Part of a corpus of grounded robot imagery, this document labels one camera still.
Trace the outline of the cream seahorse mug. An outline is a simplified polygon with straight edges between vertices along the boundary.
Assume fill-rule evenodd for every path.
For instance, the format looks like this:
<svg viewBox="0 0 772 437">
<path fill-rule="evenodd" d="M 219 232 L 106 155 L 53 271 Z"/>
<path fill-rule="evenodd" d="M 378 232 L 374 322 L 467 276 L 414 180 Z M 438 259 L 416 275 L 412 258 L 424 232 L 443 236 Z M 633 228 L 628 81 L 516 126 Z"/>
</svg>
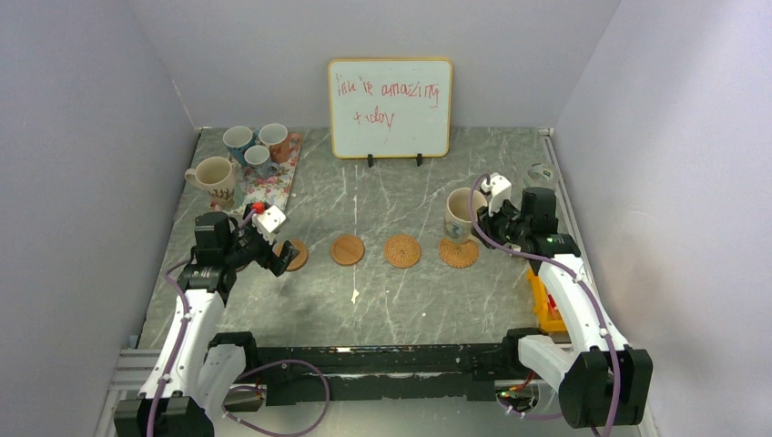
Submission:
<svg viewBox="0 0 772 437">
<path fill-rule="evenodd" d="M 488 204 L 485 196 L 470 188 L 457 188 L 446 199 L 443 236 L 454 244 L 463 244 L 472 233 L 472 216 Z"/>
</svg>

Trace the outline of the light wooden coaster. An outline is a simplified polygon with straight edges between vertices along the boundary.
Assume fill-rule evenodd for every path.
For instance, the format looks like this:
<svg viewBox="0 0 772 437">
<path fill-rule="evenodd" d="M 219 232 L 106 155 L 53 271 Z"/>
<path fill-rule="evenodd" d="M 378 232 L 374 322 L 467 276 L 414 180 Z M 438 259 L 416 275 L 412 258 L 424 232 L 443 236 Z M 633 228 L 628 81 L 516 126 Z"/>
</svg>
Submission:
<svg viewBox="0 0 772 437">
<path fill-rule="evenodd" d="M 358 263 L 365 253 L 362 240 L 353 234 L 337 237 L 331 244 L 330 256 L 341 266 L 351 266 Z"/>
<path fill-rule="evenodd" d="M 283 248 L 286 246 L 286 244 L 289 243 L 292 245 L 292 248 L 294 250 L 294 256 L 292 260 L 290 261 L 289 265 L 286 268 L 286 271 L 296 271 L 301 269 L 308 261 L 309 258 L 309 251 L 306 245 L 297 239 L 291 239 L 291 240 L 284 240 L 281 242 L 278 242 L 274 248 L 273 252 L 279 256 Z"/>
</svg>

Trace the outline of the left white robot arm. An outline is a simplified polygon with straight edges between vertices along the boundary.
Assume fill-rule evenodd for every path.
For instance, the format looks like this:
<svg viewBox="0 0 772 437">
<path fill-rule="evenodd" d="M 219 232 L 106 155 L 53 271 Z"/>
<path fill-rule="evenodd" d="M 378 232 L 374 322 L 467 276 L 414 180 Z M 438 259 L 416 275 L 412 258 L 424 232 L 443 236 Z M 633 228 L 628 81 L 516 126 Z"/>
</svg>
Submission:
<svg viewBox="0 0 772 437">
<path fill-rule="evenodd" d="M 113 416 L 118 436 L 212 436 L 212 416 L 231 383 L 252 381 L 260 357 L 252 334 L 218 333 L 237 279 L 251 262 L 282 275 L 298 256 L 277 234 L 283 211 L 250 203 L 242 219 L 225 212 L 196 217 L 195 243 L 176 264 L 169 283 L 177 293 L 168 335 L 137 397 L 120 401 Z"/>
</svg>

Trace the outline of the woven rattan coaster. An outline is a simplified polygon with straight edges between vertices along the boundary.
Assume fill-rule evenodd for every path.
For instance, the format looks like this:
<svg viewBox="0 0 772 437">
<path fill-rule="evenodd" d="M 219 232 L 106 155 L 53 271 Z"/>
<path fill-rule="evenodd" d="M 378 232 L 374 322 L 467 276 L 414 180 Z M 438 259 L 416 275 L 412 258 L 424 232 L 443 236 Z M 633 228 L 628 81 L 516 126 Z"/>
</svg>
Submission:
<svg viewBox="0 0 772 437">
<path fill-rule="evenodd" d="M 465 269 L 471 267 L 479 257 L 479 248 L 475 241 L 466 240 L 456 244 L 449 239 L 442 239 L 438 246 L 440 259 L 450 267 Z"/>
<path fill-rule="evenodd" d="M 383 254 L 393 267 L 407 269 L 418 262 L 422 250 L 416 238 L 408 234 L 398 234 L 385 242 Z"/>
</svg>

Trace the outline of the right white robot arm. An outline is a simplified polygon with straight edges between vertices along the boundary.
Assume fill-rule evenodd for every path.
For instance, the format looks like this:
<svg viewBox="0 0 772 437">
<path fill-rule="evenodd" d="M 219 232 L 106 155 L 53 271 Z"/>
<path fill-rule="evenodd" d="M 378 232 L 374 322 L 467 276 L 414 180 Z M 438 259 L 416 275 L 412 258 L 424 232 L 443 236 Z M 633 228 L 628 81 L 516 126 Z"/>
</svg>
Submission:
<svg viewBox="0 0 772 437">
<path fill-rule="evenodd" d="M 546 334 L 521 335 L 500 355 L 503 371 L 521 378 L 534 371 L 556 392 L 565 421 L 607 436 L 615 426 L 642 422 L 653 362 L 633 348 L 611 322 L 591 284 L 574 238 L 558 230 L 556 195 L 525 188 L 520 207 L 502 182 L 483 178 L 474 193 L 484 207 L 471 208 L 473 234 L 492 249 L 528 259 L 553 297 L 571 341 L 566 349 Z"/>
</svg>

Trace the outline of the cream coral pattern mug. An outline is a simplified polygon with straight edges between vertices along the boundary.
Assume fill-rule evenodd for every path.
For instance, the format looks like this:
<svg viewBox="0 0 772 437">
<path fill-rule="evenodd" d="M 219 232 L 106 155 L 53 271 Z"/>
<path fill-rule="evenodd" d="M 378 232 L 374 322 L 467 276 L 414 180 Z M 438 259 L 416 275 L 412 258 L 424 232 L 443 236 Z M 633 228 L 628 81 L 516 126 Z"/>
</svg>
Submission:
<svg viewBox="0 0 772 437">
<path fill-rule="evenodd" d="M 237 197 L 236 164 L 224 157 L 202 160 L 196 167 L 186 170 L 187 183 L 209 194 L 211 201 L 222 209 L 233 208 Z"/>
</svg>

